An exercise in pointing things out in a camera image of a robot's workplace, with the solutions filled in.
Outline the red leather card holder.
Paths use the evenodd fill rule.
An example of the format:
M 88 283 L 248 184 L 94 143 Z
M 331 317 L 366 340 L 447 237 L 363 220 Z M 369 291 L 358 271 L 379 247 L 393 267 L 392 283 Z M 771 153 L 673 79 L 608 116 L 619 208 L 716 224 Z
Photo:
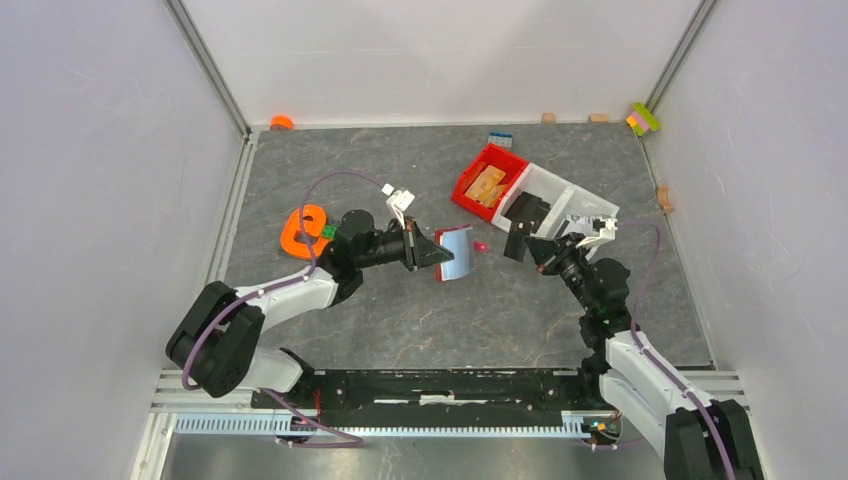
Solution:
M 466 277 L 473 269 L 477 254 L 488 253 L 490 245 L 476 240 L 470 224 L 438 229 L 435 232 L 436 243 L 448 250 L 453 258 L 440 263 L 436 269 L 438 282 L 455 281 Z

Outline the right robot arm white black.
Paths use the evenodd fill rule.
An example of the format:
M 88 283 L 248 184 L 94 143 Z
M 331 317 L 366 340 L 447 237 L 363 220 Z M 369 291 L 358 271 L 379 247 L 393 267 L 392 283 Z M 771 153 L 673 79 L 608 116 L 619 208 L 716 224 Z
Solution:
M 579 369 L 580 400 L 615 407 L 663 462 L 668 479 L 761 479 L 749 415 L 688 380 L 650 343 L 627 306 L 629 270 L 591 261 L 584 236 L 529 237 L 539 274 L 560 278 L 584 310 L 580 334 L 592 355 Z

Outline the black credit card with stripe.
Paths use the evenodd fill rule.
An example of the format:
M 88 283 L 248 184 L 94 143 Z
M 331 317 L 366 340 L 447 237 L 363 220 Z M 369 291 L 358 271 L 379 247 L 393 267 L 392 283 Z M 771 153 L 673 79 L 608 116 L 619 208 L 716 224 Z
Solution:
M 522 262 L 526 254 L 526 239 L 532 233 L 532 225 L 525 220 L 511 222 L 503 255 L 506 258 Z

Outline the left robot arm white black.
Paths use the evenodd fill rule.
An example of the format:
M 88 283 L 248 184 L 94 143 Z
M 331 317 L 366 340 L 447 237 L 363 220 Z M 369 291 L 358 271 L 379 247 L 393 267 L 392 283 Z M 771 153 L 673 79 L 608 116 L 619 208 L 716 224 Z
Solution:
M 416 221 L 393 219 L 380 230 L 364 210 L 347 212 L 314 264 L 265 284 L 232 288 L 221 281 L 199 293 L 165 347 L 187 390 L 213 398 L 238 387 L 270 389 L 290 407 L 314 394 L 308 365 L 294 354 L 260 347 L 270 328 L 301 314 L 338 305 L 362 285 L 366 268 L 400 263 L 409 271 L 453 260 Z

